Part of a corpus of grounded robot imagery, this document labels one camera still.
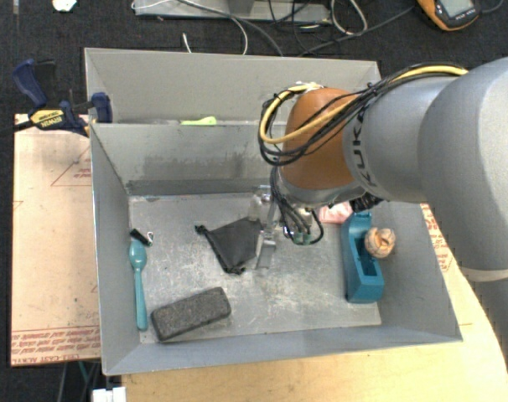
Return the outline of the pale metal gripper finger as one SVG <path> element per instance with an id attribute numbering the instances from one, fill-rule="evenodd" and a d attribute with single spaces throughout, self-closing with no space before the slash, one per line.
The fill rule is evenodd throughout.
<path id="1" fill-rule="evenodd" d="M 269 185 L 260 185 L 254 189 L 248 209 L 250 221 L 267 221 L 272 204 L 272 193 Z"/>
<path id="2" fill-rule="evenodd" d="M 256 254 L 257 263 L 256 269 L 268 269 L 272 263 L 272 257 L 276 251 L 277 243 L 271 231 L 262 231 L 257 240 Z"/>

